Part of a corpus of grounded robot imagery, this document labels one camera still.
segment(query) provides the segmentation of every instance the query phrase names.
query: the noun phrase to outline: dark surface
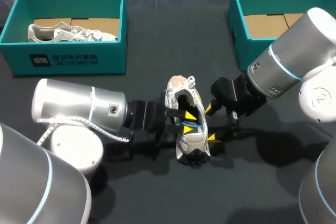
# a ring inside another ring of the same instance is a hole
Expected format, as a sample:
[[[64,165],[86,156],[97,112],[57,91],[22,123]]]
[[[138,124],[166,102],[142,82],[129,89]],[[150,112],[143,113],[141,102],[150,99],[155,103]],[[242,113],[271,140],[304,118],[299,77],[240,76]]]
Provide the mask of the dark surface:
[[[0,0],[0,21],[14,0]],[[127,0],[128,65],[125,76],[55,77],[123,91],[128,99],[155,99],[174,74],[194,75],[205,106],[210,85],[236,78],[226,15],[229,0]],[[46,129],[30,114],[39,78],[13,78],[0,57],[0,121],[36,141]],[[335,133],[332,124],[310,122],[299,108],[299,85],[244,118],[243,139],[225,144],[210,163],[190,168],[175,150],[155,149],[137,134],[133,161],[116,161],[120,145],[105,146],[105,161],[92,182],[91,223],[303,223],[301,180]],[[222,114],[209,126],[224,124]]]

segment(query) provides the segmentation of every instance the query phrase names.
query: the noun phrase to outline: white cable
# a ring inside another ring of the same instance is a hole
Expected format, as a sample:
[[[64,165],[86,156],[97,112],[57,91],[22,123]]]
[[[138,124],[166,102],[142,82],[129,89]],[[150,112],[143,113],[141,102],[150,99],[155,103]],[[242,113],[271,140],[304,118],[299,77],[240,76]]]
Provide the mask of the white cable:
[[[49,120],[50,123],[52,123],[52,125],[47,129],[47,131],[42,135],[42,137],[37,141],[37,145],[42,145],[44,143],[44,141],[46,140],[46,138],[48,138],[48,136],[57,128],[59,127],[60,121],[62,123],[71,123],[71,121],[73,122],[80,122],[85,124],[86,126],[89,126],[90,128],[98,131],[99,133],[103,134],[104,136],[107,136],[108,138],[111,138],[113,140],[119,141],[119,142],[123,142],[123,143],[128,143],[130,140],[128,138],[124,138],[124,137],[118,137],[118,136],[114,136],[110,133],[108,133],[107,131],[103,130],[101,127],[91,123],[90,121],[88,121],[87,119],[84,118],[79,118],[77,116],[73,116],[70,118],[61,118],[60,120],[55,120],[55,119],[50,119]]]

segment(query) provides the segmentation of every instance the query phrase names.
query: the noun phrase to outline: shoe insole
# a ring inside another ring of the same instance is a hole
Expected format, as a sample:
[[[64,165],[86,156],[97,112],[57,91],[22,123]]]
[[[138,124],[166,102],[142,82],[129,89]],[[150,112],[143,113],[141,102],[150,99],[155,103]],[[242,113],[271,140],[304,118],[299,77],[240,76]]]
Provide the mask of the shoe insole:
[[[187,112],[189,112],[192,116],[194,116],[197,120],[193,120],[192,124],[195,123],[194,127],[199,127],[201,125],[200,122],[200,116],[199,116],[199,110],[197,109],[197,107],[193,107],[188,103],[187,100],[187,96],[186,95],[180,95],[177,99],[178,102],[178,107],[179,110],[185,110]],[[184,123],[185,125],[191,124],[191,120],[185,119],[184,121],[182,121],[182,123]]]

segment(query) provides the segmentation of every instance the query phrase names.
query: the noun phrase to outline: shoe tongue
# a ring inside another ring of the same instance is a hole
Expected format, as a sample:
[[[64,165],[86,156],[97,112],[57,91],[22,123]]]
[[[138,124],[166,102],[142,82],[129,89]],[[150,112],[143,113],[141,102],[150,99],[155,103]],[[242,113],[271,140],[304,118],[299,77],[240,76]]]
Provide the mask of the shoe tongue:
[[[188,89],[182,89],[182,90],[176,92],[176,94],[175,94],[176,99],[178,99],[180,95],[186,95],[188,103],[191,106],[196,107],[195,99],[193,98],[193,95],[191,94],[191,92]]]

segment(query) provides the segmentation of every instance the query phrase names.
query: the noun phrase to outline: shoe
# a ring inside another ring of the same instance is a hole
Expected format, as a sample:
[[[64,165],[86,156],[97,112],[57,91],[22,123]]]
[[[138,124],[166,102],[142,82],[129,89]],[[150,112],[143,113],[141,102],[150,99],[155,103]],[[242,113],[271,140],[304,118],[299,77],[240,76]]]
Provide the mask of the shoe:
[[[64,22],[54,27],[40,27],[31,24],[28,27],[28,42],[58,42],[58,41],[111,41],[118,40],[112,34],[99,30],[85,29],[80,26],[70,26]]]
[[[208,126],[205,120],[201,97],[195,89],[195,78],[173,76],[168,82],[165,105],[170,109],[186,110],[196,119],[196,123],[174,118],[176,125],[183,127],[177,134],[176,158],[184,164],[199,164],[210,158],[207,142]]]

